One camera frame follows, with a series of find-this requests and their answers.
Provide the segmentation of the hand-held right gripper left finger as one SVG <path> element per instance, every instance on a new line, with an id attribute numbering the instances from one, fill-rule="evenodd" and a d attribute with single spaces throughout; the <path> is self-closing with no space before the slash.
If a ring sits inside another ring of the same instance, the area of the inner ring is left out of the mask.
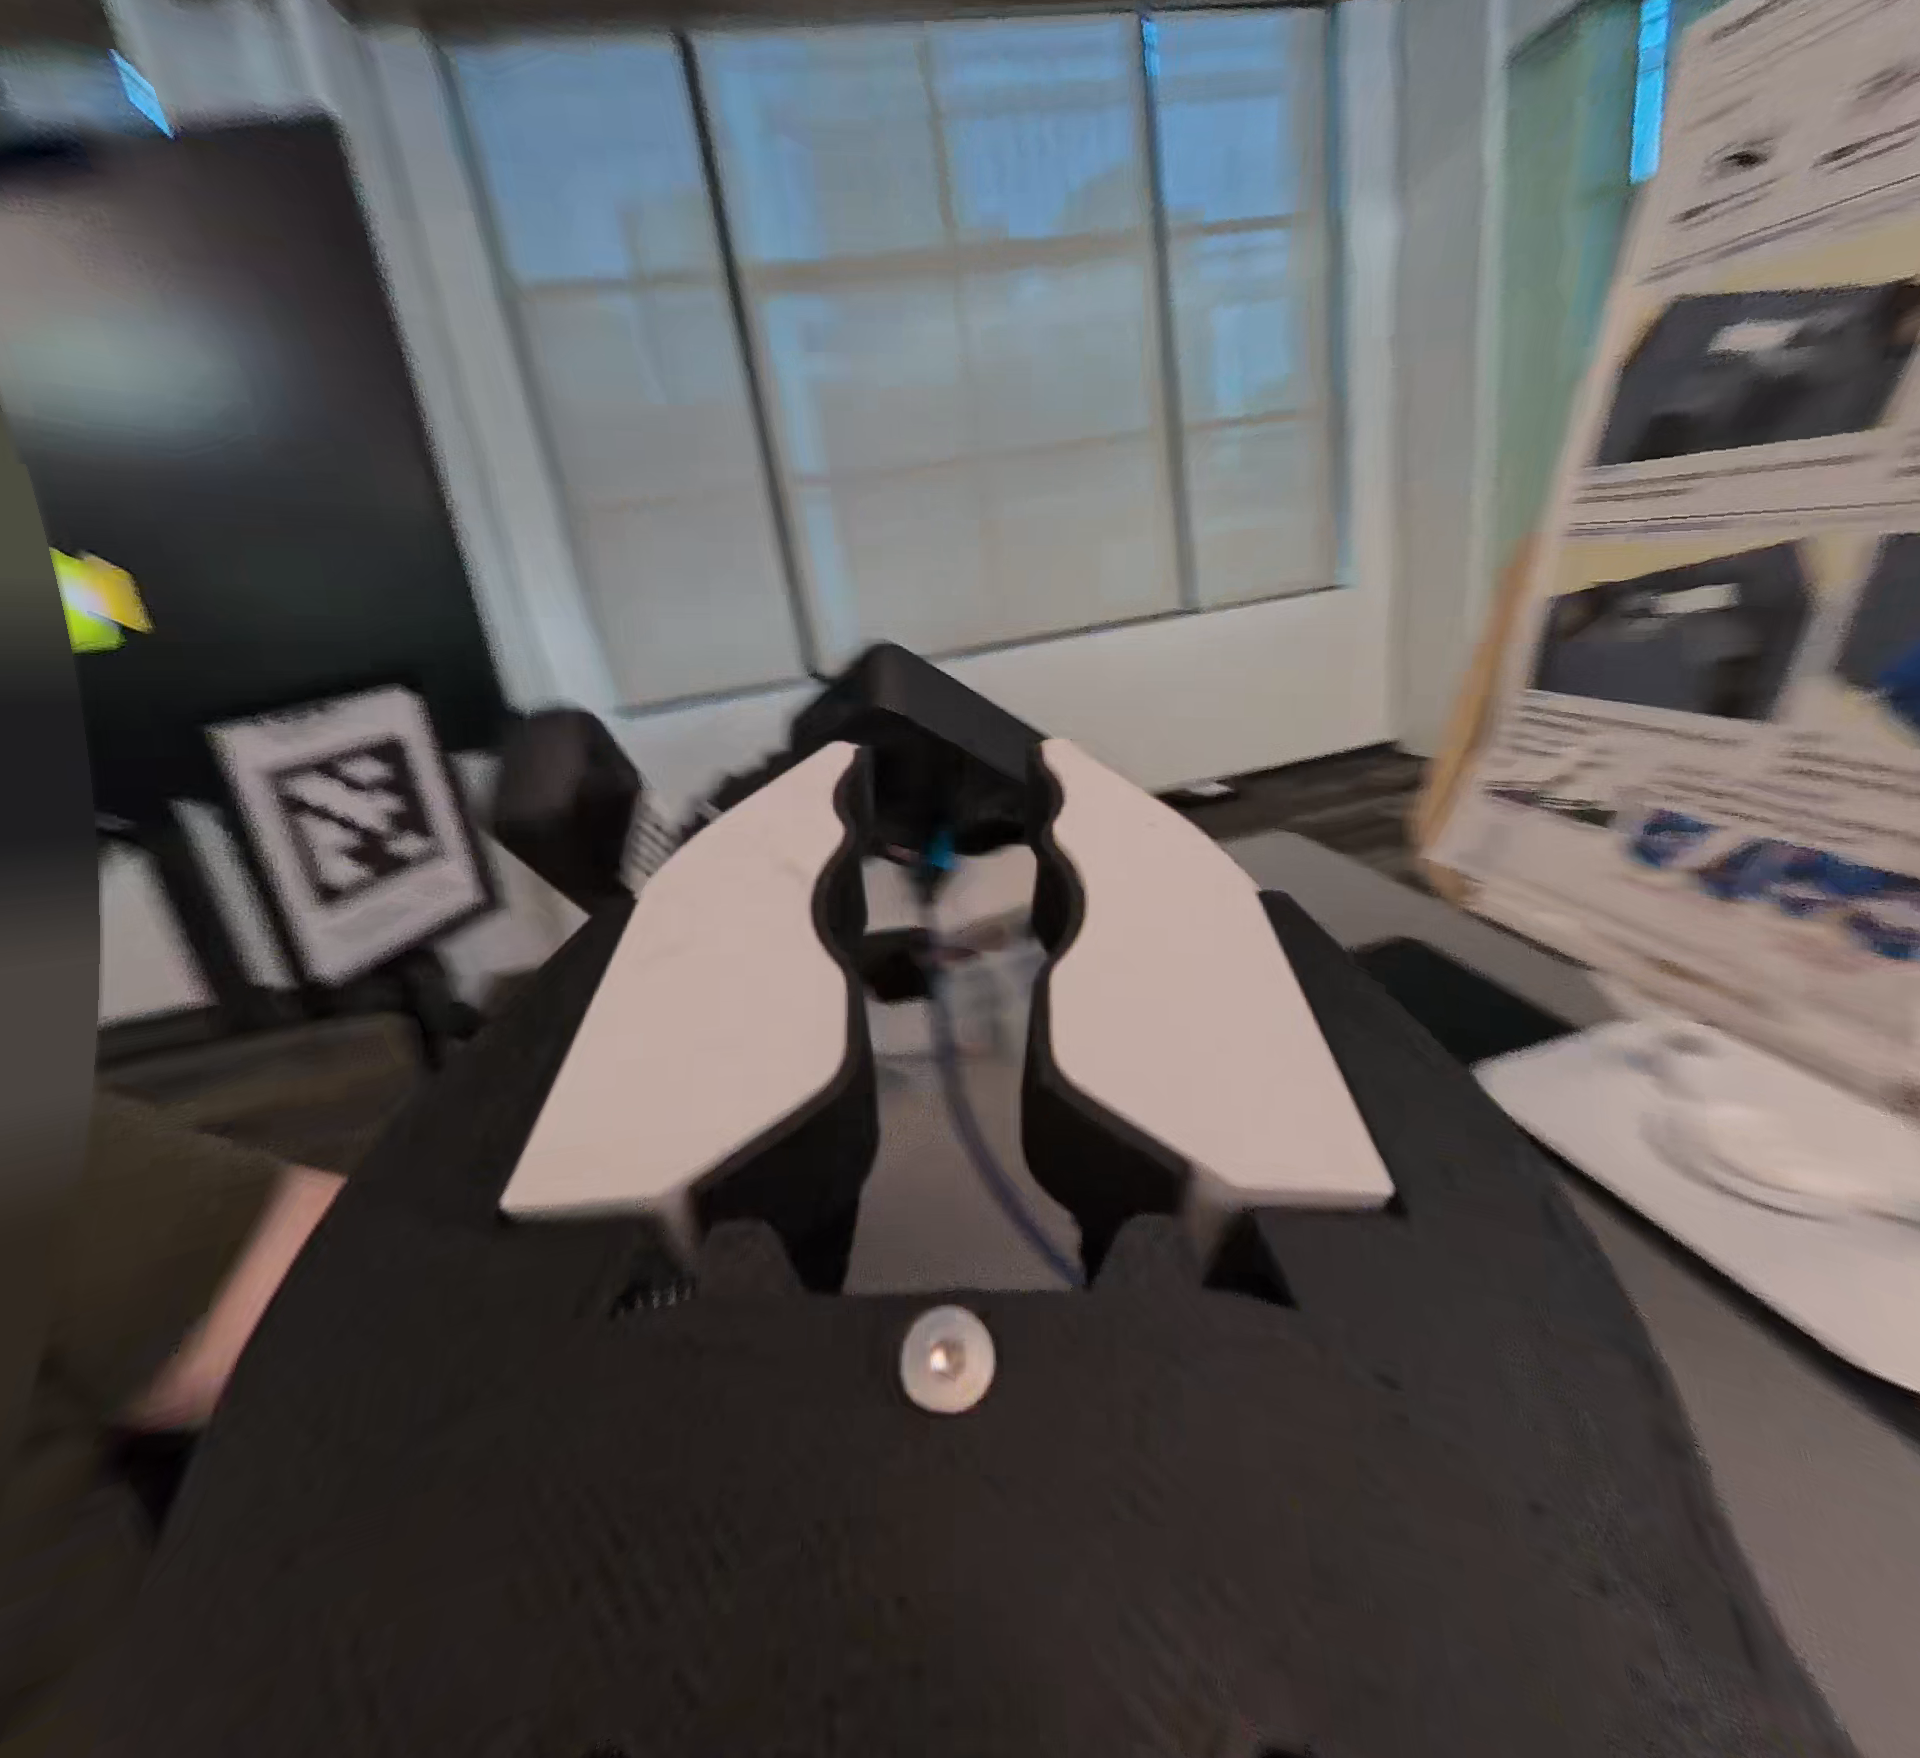
<path id="1" fill-rule="evenodd" d="M 769 1226 L 802 1283 L 844 1283 L 878 1158 L 861 843 L 868 754 L 829 743 L 643 885 L 501 1210 L 640 1215 L 686 1259 Z"/>

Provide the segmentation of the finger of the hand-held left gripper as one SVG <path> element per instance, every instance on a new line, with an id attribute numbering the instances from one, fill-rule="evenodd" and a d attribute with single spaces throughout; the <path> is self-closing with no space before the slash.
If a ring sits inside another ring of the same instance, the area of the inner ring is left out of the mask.
<path id="1" fill-rule="evenodd" d="M 1020 1054 L 1037 974 L 1038 945 L 1030 940 L 947 963 L 935 982 L 955 1047 L 962 1057 Z M 928 1000 L 878 1003 L 878 1054 L 929 1054 L 935 1038 L 934 1011 Z"/>

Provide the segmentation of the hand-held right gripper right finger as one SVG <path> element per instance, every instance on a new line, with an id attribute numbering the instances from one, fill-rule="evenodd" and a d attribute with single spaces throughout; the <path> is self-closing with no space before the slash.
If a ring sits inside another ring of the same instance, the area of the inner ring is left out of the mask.
<path id="1" fill-rule="evenodd" d="M 1027 1169 L 1082 1268 L 1138 1217 L 1213 1262 L 1263 1213 L 1384 1213 L 1391 1173 L 1258 883 L 1064 738 L 1029 798 Z"/>

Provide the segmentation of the dark cable light-blue plugs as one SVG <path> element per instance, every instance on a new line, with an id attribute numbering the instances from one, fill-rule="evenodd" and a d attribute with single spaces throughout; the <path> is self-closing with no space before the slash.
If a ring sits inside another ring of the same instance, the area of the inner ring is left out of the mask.
<path id="1" fill-rule="evenodd" d="M 934 1066 L 942 1086 L 948 1125 L 976 1182 L 996 1208 L 999 1217 L 1017 1232 L 1022 1247 L 1041 1261 L 1050 1278 L 1064 1283 L 1069 1291 L 1077 1291 L 1084 1285 L 1084 1270 L 1077 1257 L 1057 1247 L 1044 1224 L 1027 1206 L 1017 1179 L 995 1156 L 972 1109 L 948 992 L 948 974 L 958 961 L 955 955 L 960 945 L 937 927 L 940 896 L 955 877 L 958 864 L 957 841 L 950 832 L 940 830 L 934 835 L 924 857 L 912 868 L 912 890 L 919 906 L 918 930 L 921 932 L 918 963 L 924 979 Z"/>

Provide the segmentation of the black usb hub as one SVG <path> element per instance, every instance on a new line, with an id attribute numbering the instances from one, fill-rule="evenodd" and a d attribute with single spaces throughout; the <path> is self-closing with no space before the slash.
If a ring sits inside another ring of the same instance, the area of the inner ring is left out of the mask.
<path id="1" fill-rule="evenodd" d="M 870 646 L 822 681 L 787 732 L 794 757 L 838 743 L 866 763 L 868 860 L 913 868 L 940 830 L 960 860 L 1029 844 L 1042 732 L 915 651 Z"/>

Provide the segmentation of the person's left forearm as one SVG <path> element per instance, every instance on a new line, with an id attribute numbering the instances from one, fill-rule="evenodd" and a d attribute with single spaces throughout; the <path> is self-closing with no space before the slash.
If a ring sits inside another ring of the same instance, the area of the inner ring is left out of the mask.
<path id="1" fill-rule="evenodd" d="M 117 1422 L 123 1430 L 191 1432 L 212 1420 L 276 1292 L 345 1187 L 342 1176 L 325 1169 L 289 1168 L 278 1173 L 207 1310 L 121 1409 Z"/>

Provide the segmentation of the framed fiducial tag sign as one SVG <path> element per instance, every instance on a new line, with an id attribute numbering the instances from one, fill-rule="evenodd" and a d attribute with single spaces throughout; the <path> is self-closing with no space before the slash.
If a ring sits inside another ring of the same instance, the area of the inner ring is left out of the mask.
<path id="1" fill-rule="evenodd" d="M 367 979 L 496 907 L 469 801 L 415 689 L 222 718 L 201 737 L 302 985 Z"/>

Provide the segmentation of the white stand base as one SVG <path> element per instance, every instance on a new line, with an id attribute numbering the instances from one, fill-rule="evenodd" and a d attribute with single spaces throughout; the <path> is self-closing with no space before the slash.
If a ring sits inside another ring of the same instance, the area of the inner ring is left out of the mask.
<path id="1" fill-rule="evenodd" d="M 1537 1145 L 1843 1366 L 1918 1391 L 1916 1119 L 1706 1027 L 1474 1066 Z"/>

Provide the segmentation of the frosted glass window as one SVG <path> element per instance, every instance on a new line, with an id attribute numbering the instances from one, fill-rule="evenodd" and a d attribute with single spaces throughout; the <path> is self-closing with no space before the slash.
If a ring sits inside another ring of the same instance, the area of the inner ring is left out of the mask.
<path id="1" fill-rule="evenodd" d="M 1331 18 L 441 52 L 612 686 L 1333 588 Z"/>

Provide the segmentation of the printed instruction sheet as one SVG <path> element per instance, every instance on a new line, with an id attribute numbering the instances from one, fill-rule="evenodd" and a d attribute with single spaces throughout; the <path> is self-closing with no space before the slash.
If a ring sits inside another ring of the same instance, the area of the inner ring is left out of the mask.
<path id="1" fill-rule="evenodd" d="M 1486 917 L 1916 1109 L 1918 0 L 1668 55 L 1501 700 Z"/>

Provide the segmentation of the black wall monitor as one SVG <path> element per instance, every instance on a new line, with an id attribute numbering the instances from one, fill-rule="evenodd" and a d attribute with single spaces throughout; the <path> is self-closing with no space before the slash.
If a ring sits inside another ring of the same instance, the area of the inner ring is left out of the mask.
<path id="1" fill-rule="evenodd" d="M 50 542 L 128 571 L 149 622 L 76 661 L 96 811 L 213 802 L 207 724 L 361 689 L 492 748 L 507 701 L 329 122 L 6 152 L 2 388 Z"/>

